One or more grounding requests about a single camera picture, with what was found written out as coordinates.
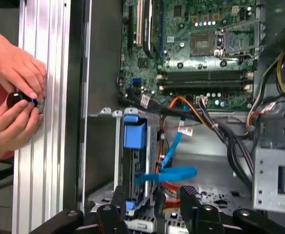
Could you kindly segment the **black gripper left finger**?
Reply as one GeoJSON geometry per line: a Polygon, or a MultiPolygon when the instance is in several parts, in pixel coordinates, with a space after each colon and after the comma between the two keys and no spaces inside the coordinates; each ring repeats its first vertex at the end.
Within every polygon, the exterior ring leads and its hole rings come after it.
{"type": "Polygon", "coordinates": [[[32,231],[34,234],[126,234],[125,190],[117,186],[109,204],[84,215],[80,210],[62,211],[32,231]]]}

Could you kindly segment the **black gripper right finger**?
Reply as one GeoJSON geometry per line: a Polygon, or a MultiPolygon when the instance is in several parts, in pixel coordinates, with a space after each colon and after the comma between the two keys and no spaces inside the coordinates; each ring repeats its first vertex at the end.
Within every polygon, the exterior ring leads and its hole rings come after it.
{"type": "Polygon", "coordinates": [[[180,212],[190,234],[285,234],[285,227],[251,209],[236,209],[233,215],[201,204],[193,186],[180,187],[180,212]]]}

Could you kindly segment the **person's right hand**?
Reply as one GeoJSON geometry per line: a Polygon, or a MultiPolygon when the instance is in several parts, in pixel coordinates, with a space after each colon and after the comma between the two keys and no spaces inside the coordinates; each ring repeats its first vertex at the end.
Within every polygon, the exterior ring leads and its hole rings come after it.
{"type": "Polygon", "coordinates": [[[4,102],[0,106],[0,158],[28,142],[41,120],[42,114],[32,102],[21,100],[11,108],[4,102]]]}

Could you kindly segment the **person's left hand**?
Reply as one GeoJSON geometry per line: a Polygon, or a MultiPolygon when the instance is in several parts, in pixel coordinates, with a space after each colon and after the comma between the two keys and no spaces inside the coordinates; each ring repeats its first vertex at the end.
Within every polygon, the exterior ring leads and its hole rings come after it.
{"type": "Polygon", "coordinates": [[[42,101],[46,95],[45,65],[9,42],[0,44],[0,84],[8,92],[15,88],[42,101]]]}

